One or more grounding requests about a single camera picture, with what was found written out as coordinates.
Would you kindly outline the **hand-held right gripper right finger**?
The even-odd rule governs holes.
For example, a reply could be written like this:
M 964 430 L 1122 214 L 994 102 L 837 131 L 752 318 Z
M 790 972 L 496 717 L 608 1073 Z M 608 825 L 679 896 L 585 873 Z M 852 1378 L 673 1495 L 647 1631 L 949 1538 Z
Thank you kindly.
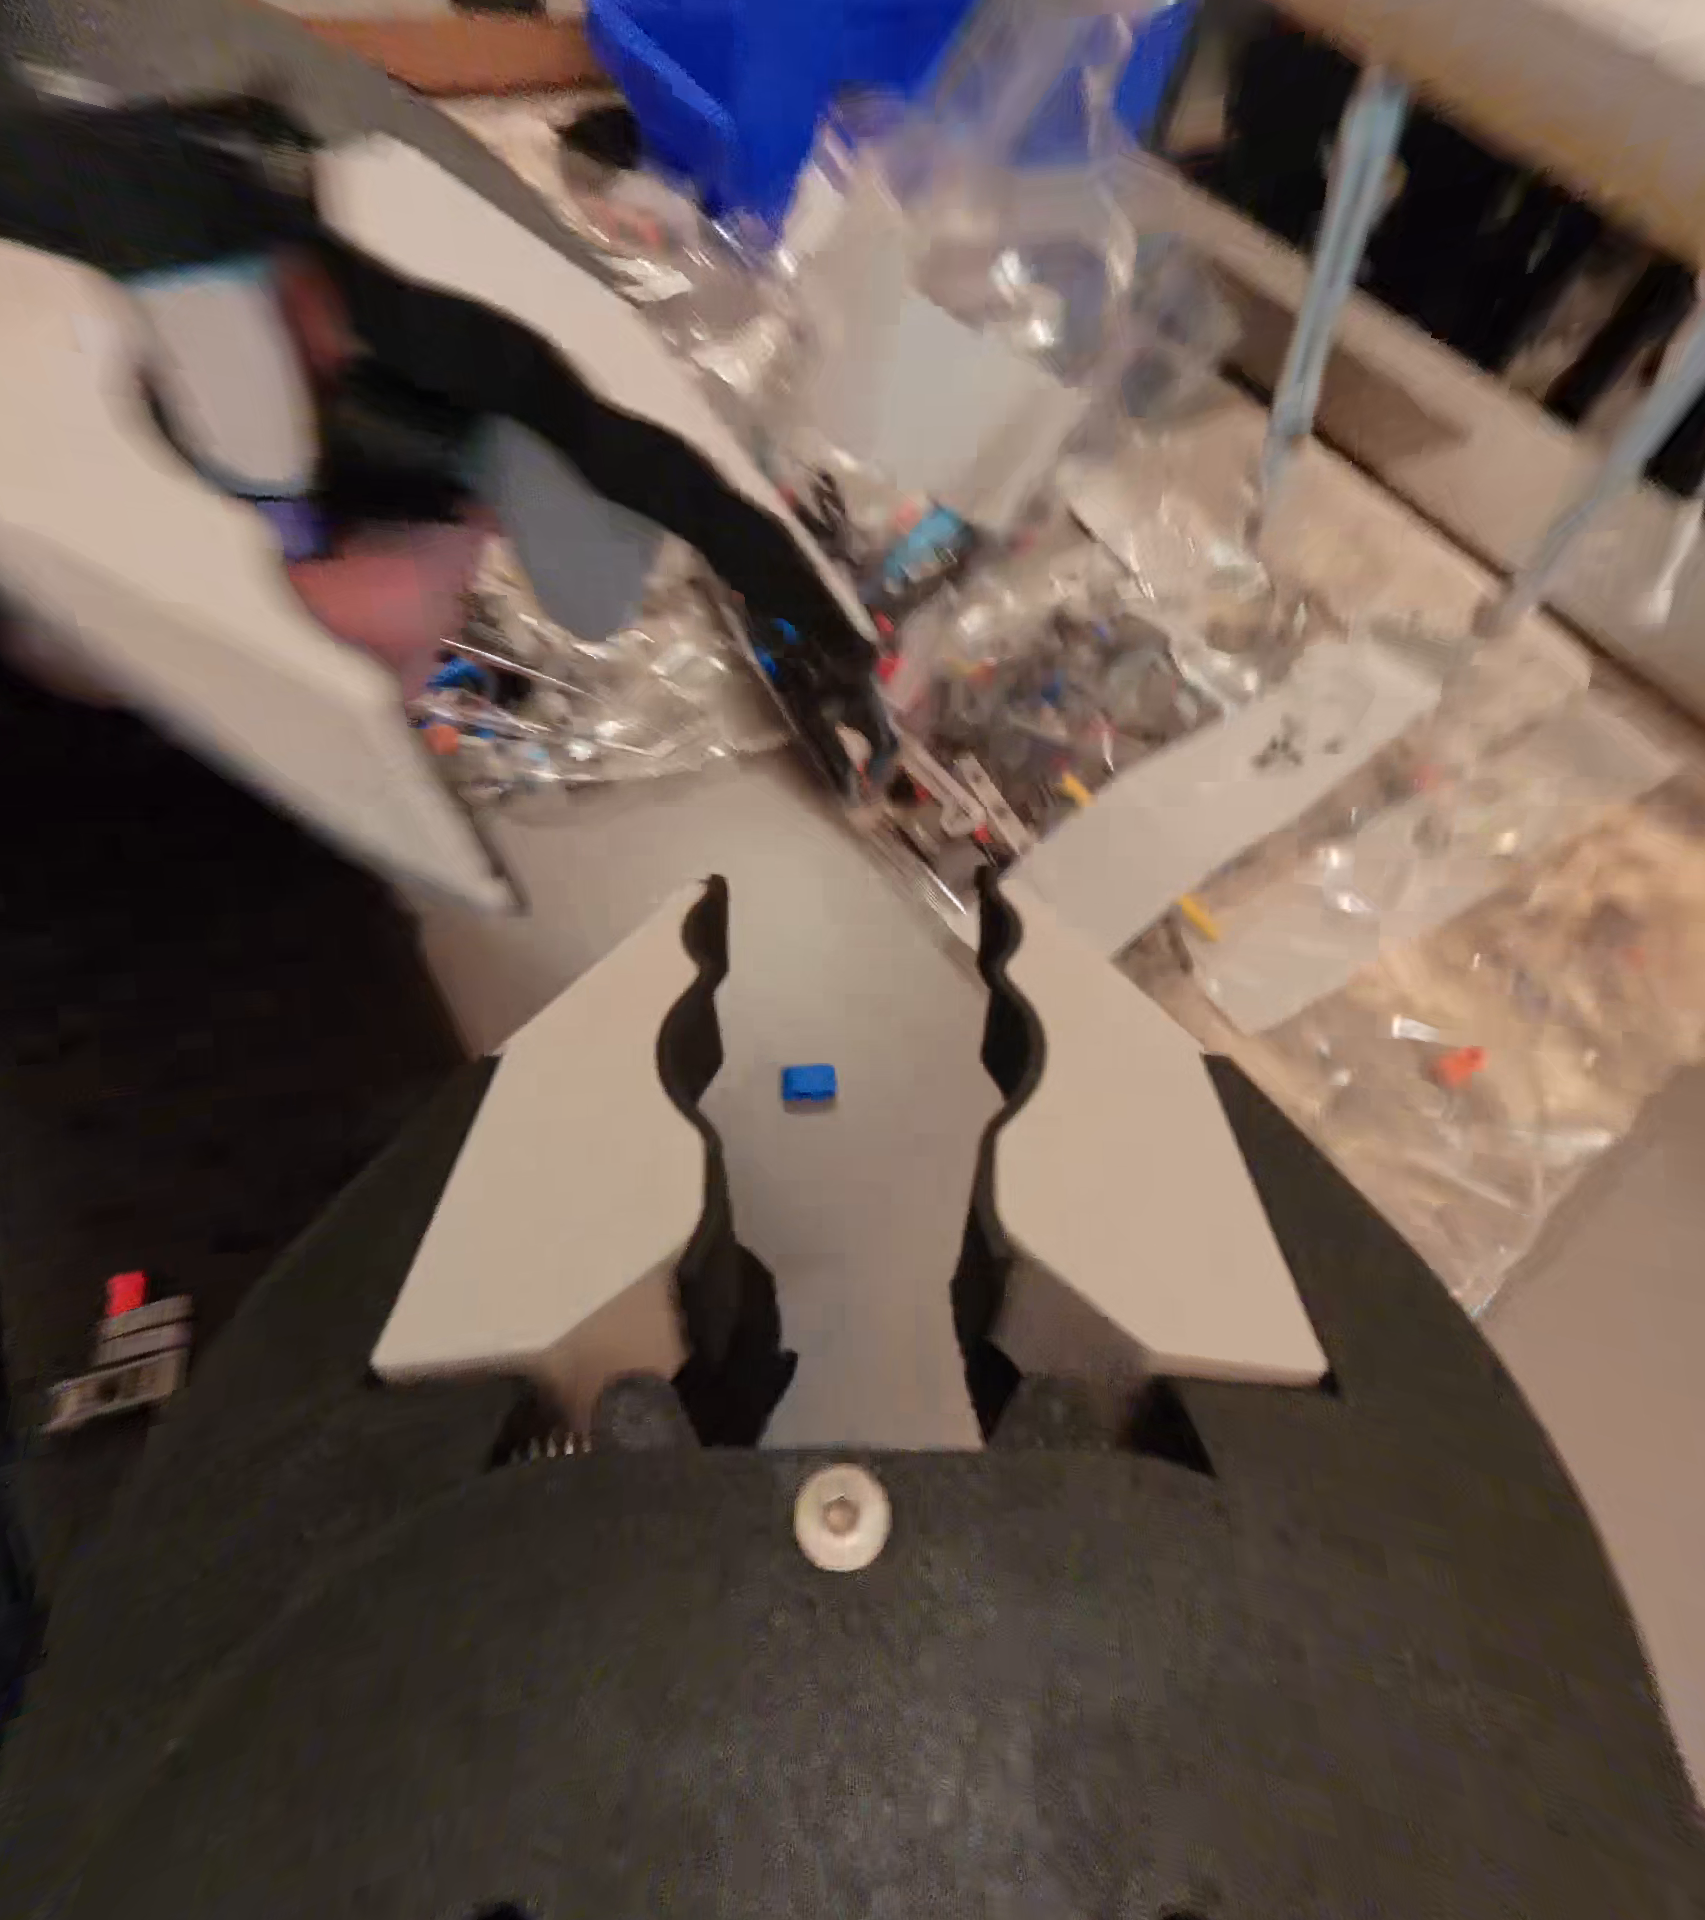
M 980 1437 L 1033 1383 L 1110 1439 L 1163 1383 L 1329 1387 L 1200 1044 L 994 874 L 976 969 L 1001 1104 L 969 1190 L 954 1333 Z

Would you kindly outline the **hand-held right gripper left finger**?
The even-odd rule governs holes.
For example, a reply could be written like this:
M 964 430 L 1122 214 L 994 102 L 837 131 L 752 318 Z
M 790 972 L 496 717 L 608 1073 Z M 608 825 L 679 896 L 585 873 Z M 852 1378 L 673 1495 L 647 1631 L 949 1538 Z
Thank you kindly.
M 722 1064 L 728 887 L 678 889 L 488 1058 L 372 1370 L 527 1380 L 583 1428 L 663 1380 L 704 1444 L 756 1444 L 793 1383 L 701 1102 Z

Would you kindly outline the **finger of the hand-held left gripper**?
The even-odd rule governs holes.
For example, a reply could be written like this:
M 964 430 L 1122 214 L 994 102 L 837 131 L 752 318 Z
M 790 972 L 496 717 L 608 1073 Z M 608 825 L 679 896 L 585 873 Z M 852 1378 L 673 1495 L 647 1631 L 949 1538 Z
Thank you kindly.
M 126 291 L 0 238 L 0 603 L 338 852 L 513 912 L 398 678 L 311 616 L 265 520 L 159 430 L 148 351 Z
M 898 755 L 876 641 L 738 433 L 585 264 L 402 142 L 326 146 L 311 241 L 373 357 L 543 445 L 609 508 L 685 545 L 742 605 L 748 653 L 837 788 Z

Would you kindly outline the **dark grey lego connector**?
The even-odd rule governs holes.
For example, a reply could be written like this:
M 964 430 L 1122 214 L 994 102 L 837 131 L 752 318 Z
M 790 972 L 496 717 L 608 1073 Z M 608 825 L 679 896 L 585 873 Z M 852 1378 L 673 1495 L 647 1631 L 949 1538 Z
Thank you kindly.
M 40 1437 L 60 1439 L 167 1405 L 188 1380 L 192 1330 L 188 1295 L 158 1293 L 141 1268 L 112 1275 L 104 1284 L 89 1361 L 48 1389 Z

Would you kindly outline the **clear lego parts bag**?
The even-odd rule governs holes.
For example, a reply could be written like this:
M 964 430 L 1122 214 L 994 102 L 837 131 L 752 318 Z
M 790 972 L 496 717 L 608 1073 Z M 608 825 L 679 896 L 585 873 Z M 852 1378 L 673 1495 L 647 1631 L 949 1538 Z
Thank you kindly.
M 561 627 L 508 545 L 488 541 L 462 627 L 406 712 L 473 807 L 701 774 L 793 743 L 735 598 L 671 539 L 636 612 L 600 639 Z

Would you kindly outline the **tall clear lego bag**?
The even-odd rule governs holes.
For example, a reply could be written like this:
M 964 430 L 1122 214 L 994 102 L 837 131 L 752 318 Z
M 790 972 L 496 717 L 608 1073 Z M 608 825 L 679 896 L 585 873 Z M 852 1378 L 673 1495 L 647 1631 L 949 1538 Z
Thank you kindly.
M 1058 461 L 1174 420 L 1235 344 L 1180 229 L 1125 202 L 1159 114 L 1135 142 L 1037 167 L 852 99 L 766 221 L 707 212 L 644 160 L 624 110 L 636 168 L 589 221 L 781 478 L 850 473 L 1011 522 Z

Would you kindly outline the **person's left hand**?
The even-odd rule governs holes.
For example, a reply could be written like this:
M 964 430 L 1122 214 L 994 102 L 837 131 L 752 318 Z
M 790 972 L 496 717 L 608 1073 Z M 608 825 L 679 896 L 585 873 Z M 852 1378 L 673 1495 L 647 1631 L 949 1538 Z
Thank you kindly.
M 486 506 L 453 520 L 345 524 L 310 501 L 262 501 L 288 585 L 340 645 L 378 661 L 418 700 L 464 637 L 484 553 L 499 532 Z

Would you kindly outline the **blue plastic bin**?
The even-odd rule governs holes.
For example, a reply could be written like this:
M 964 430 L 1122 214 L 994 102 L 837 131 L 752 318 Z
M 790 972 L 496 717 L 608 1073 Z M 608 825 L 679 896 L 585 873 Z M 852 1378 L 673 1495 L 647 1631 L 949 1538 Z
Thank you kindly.
M 588 48 L 640 155 L 706 210 L 781 218 L 817 132 L 876 97 L 994 164 L 1145 136 L 1198 4 L 592 2 Z

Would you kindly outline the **grey book stand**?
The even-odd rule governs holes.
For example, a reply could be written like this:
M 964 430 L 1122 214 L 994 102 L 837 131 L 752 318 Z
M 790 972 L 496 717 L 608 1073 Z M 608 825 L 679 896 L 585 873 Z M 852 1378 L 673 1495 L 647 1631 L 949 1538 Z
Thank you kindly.
M 1202 47 L 1159 156 L 1231 210 L 1259 386 L 1353 85 L 1371 62 L 1409 81 L 1321 435 L 1477 562 L 1516 571 L 1705 292 L 1705 4 L 1206 4 Z M 1705 394 L 1545 605 L 1705 724 L 1705 522 L 1652 612 L 1702 482 Z

